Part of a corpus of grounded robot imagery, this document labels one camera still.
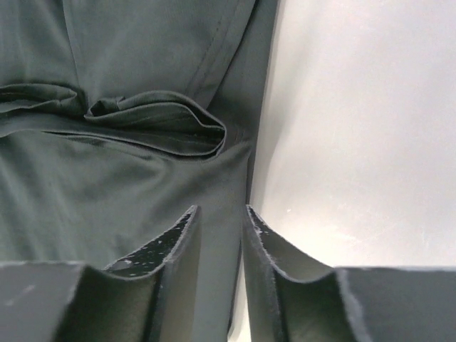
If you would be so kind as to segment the black t shirt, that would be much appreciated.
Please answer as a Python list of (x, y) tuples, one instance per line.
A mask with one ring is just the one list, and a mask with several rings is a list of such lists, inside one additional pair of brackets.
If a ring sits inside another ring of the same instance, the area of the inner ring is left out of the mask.
[(3, 1), (1, 260), (105, 266), (202, 210), (225, 341), (276, 1)]

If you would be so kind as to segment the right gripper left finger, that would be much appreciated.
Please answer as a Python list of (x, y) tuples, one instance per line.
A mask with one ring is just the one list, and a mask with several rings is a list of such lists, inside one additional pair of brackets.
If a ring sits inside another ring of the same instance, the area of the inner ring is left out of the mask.
[(81, 262), (1, 264), (3, 341), (189, 341), (201, 210), (97, 269)]

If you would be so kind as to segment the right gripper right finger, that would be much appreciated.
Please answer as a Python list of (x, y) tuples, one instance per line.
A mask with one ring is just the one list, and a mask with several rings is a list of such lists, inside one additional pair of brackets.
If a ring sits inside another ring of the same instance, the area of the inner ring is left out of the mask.
[(331, 267), (247, 207), (244, 276), (253, 341), (453, 341), (452, 267)]

